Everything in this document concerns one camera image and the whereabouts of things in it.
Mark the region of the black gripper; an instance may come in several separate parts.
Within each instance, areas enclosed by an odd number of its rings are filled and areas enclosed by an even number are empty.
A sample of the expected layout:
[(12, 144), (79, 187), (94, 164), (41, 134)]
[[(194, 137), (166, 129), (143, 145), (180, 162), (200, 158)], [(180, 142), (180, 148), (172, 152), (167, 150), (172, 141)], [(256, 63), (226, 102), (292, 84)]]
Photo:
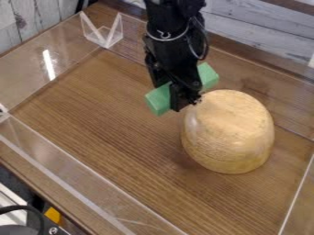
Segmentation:
[(172, 110), (180, 112), (201, 98), (198, 61), (209, 51), (202, 8), (206, 0), (143, 0), (147, 14), (145, 62), (154, 86), (169, 81)]

